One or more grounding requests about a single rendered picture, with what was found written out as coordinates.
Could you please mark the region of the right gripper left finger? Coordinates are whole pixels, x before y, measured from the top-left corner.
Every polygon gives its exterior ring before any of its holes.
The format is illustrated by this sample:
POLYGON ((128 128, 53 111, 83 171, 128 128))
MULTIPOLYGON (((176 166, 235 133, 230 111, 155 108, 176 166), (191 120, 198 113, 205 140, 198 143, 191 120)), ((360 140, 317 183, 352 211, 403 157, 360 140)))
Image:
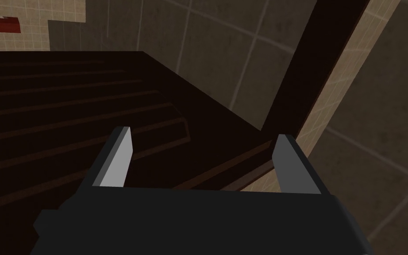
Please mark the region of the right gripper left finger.
POLYGON ((133 155, 130 127, 116 127, 78 187, 79 192, 99 187, 123 187, 133 155))

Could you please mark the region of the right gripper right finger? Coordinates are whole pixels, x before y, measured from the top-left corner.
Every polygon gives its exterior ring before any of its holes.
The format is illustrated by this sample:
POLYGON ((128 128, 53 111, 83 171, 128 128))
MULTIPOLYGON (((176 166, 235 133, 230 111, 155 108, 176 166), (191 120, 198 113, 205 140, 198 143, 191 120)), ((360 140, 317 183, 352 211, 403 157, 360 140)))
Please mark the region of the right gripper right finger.
POLYGON ((292 135, 278 135, 272 161, 281 192, 329 194, 328 188, 292 135))

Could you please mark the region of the dark brown slatted door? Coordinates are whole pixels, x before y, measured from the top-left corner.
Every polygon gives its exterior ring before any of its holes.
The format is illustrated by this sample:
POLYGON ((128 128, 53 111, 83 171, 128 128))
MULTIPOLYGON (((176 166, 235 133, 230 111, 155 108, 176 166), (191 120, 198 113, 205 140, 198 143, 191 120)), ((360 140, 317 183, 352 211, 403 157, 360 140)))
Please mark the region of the dark brown slatted door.
POLYGON ((119 126, 134 188, 219 190, 274 143, 143 52, 0 52, 0 255, 30 254, 38 214, 76 192, 119 126))

